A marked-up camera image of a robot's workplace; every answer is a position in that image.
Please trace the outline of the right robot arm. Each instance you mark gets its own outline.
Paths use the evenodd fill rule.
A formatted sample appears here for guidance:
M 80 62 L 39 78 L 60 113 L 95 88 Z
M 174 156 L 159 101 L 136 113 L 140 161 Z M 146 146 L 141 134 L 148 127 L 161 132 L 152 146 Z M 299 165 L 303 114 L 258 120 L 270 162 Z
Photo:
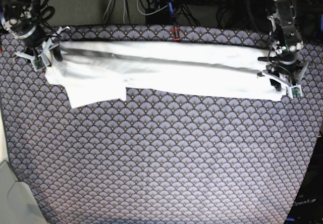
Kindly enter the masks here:
M 48 5 L 49 0 L 1 0 L 1 33 L 11 34 L 24 43 L 25 49 L 15 53 L 17 57 L 29 60 L 36 70 L 49 67 L 53 56 L 63 60 L 60 50 L 61 32 L 48 23 L 55 9 Z

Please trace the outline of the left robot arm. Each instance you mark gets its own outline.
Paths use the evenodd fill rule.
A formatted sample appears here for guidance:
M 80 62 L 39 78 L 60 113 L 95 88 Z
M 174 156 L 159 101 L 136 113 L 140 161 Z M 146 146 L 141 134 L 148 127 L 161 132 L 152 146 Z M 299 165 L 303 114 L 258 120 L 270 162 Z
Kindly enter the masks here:
M 276 91 L 285 90 L 290 98 L 301 97 L 301 81 L 308 63 L 299 60 L 304 44 L 295 25 L 295 9 L 290 0 L 271 1 L 272 5 L 267 8 L 271 44 L 267 56 L 258 58 L 258 61 L 267 63 L 258 76 L 269 78 Z

